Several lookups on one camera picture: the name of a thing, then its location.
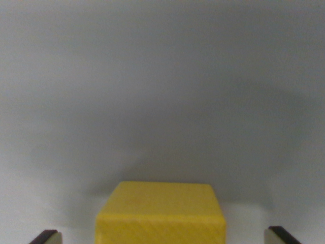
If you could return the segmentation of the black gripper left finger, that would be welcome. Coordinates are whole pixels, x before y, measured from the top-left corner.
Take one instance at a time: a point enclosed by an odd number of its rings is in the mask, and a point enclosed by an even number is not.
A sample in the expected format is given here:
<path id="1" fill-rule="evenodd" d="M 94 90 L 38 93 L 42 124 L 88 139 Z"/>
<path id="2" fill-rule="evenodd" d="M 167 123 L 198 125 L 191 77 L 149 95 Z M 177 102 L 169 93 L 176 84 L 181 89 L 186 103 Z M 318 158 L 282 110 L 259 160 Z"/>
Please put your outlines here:
<path id="1" fill-rule="evenodd" d="M 29 244 L 62 244 L 62 233 L 57 230 L 44 230 Z"/>

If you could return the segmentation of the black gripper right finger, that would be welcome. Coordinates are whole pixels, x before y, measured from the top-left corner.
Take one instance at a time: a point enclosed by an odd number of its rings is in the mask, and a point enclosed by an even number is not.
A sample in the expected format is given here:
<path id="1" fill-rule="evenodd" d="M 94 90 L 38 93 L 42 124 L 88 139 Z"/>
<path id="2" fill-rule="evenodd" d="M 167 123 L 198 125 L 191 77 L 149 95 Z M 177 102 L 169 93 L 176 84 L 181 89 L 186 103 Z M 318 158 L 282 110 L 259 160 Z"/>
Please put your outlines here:
<path id="1" fill-rule="evenodd" d="M 264 244 L 301 244 L 282 226 L 269 226 L 264 230 Z"/>

